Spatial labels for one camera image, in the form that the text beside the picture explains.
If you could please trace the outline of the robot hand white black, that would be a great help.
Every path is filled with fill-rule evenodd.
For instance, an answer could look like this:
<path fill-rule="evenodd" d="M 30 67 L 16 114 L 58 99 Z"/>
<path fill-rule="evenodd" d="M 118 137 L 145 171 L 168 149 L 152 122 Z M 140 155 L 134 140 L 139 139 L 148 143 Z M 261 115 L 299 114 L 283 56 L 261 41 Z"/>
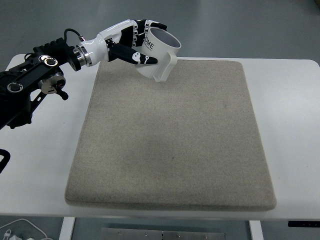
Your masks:
<path fill-rule="evenodd" d="M 149 19 L 127 19 L 101 31 L 92 40 L 79 45 L 87 66 L 101 61 L 120 59 L 133 65 L 155 65 L 158 60 L 135 50 L 141 47 L 151 28 L 167 30 L 167 26 Z"/>

